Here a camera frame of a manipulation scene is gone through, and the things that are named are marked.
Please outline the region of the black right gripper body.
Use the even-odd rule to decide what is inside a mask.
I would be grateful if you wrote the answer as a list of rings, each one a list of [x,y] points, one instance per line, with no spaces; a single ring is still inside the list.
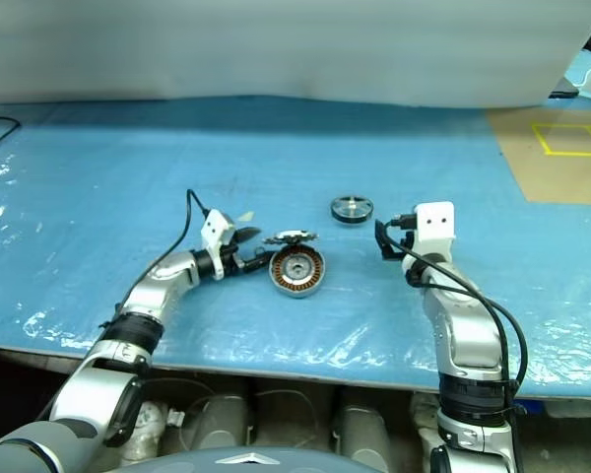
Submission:
[[[397,256],[406,256],[411,254],[414,251],[415,236],[415,230],[407,230],[401,239],[398,241],[393,240],[394,247],[396,248],[395,254]]]

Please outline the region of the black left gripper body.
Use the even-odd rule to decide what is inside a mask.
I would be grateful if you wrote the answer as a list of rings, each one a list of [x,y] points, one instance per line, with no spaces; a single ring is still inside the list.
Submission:
[[[220,250],[221,262],[223,263],[225,272],[239,272],[241,271],[242,259],[238,255],[239,246],[242,243],[235,243],[233,235],[230,242],[224,244]]]

